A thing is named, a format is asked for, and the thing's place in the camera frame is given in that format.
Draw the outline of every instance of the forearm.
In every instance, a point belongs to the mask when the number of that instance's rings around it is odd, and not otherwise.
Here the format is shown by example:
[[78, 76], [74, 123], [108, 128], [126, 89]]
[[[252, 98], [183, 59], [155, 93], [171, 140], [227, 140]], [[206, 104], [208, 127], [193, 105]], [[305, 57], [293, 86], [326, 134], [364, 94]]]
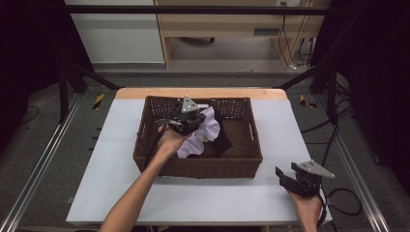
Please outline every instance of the forearm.
[[164, 153], [164, 151], [157, 152], [147, 168], [108, 213], [100, 231], [129, 232], [132, 230], [152, 184], [167, 161]]

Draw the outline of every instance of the gray floor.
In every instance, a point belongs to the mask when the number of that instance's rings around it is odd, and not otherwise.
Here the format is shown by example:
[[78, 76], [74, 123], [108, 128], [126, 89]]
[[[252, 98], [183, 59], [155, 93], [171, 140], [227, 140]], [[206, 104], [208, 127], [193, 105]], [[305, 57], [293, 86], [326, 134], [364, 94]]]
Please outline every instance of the gray floor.
[[[127, 87], [265, 87], [278, 86], [303, 71], [283, 70], [269, 40], [216, 39], [215, 43], [192, 40], [176, 41], [171, 67], [168, 70], [144, 70], [141, 72], [104, 71], [100, 74], [114, 83]], [[104, 89], [100, 84], [87, 79], [90, 89], [81, 96], [79, 109], [55, 152], [37, 191], [28, 204], [19, 222], [21, 231], [74, 231], [66, 223], [70, 209], [70, 197], [75, 196], [86, 165], [92, 155], [100, 128], [115, 96], [114, 91]], [[307, 102], [320, 103], [325, 95], [312, 95], [308, 90], [310, 80], [297, 84], [286, 91], [292, 104], [298, 125], [309, 129], [326, 120], [320, 107], [310, 108], [300, 104], [300, 95]], [[99, 110], [92, 110], [99, 93], [105, 93]], [[30, 105], [36, 106], [39, 115], [21, 125], [15, 137], [0, 157], [0, 220], [3, 220], [14, 205], [19, 193], [35, 168], [50, 137], [57, 127], [59, 118], [58, 87], [49, 86], [32, 95]], [[339, 107], [348, 107], [348, 101]], [[24, 120], [36, 114], [35, 108], [28, 108]], [[326, 143], [331, 137], [331, 126], [304, 133], [304, 139], [311, 157], [321, 161]], [[339, 119], [339, 138], [359, 167], [378, 208], [391, 231], [410, 231], [410, 197], [404, 192], [389, 167], [375, 164], [372, 150], [366, 142], [356, 120], [350, 114]], [[337, 175], [335, 180], [324, 179], [323, 189], [330, 193], [336, 188], [354, 190], [346, 168], [341, 161], [336, 143], [331, 146], [325, 167]], [[345, 211], [355, 211], [357, 201], [343, 192], [333, 197], [335, 204]], [[331, 207], [331, 213], [338, 231], [373, 231], [368, 214], [347, 216]], [[287, 227], [271, 227], [272, 231], [288, 231]], [[333, 228], [329, 224], [322, 231]]]

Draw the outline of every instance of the white table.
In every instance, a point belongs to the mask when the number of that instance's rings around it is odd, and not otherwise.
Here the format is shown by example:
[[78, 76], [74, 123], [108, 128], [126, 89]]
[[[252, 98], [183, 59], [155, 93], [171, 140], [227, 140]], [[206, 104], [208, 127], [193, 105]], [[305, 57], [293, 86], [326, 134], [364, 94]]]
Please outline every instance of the white table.
[[[236, 97], [253, 96], [251, 104], [263, 156], [255, 178], [197, 180], [158, 177], [136, 224], [296, 224], [293, 202], [279, 185], [275, 167], [294, 178], [290, 163], [310, 160], [310, 156], [289, 100], [284, 92], [273, 96], [272, 91], [278, 90], [120, 90], [108, 112], [67, 222], [101, 223], [111, 207], [140, 174], [132, 159], [132, 153], [144, 100], [136, 95], [183, 97], [189, 94], [191, 98], [195, 98], [206, 94], [208, 98], [217, 98], [221, 95], [231, 97], [232, 94]], [[326, 221], [331, 219], [328, 213]]]

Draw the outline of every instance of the black pole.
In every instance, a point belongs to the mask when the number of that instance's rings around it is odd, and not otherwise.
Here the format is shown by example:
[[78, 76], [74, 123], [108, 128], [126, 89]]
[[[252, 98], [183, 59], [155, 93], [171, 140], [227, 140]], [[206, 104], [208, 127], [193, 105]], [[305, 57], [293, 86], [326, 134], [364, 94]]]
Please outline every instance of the black pole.
[[44, 11], [69, 14], [189, 14], [189, 15], [346, 15], [351, 10], [308, 7], [230, 7], [230, 6], [41, 6]]

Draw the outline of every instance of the brown wicker basket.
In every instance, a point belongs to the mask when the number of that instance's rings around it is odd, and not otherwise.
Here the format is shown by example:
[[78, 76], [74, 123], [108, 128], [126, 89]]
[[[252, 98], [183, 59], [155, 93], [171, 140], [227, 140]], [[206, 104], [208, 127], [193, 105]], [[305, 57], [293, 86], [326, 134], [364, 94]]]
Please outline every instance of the brown wicker basket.
[[[160, 176], [190, 178], [254, 178], [262, 162], [259, 139], [249, 98], [193, 99], [209, 104], [220, 111], [223, 128], [232, 146], [218, 158], [210, 142], [198, 158], [179, 159], [173, 156], [165, 164]], [[155, 121], [166, 118], [177, 98], [153, 97], [145, 99], [133, 159], [142, 171], [151, 145], [158, 133]]]

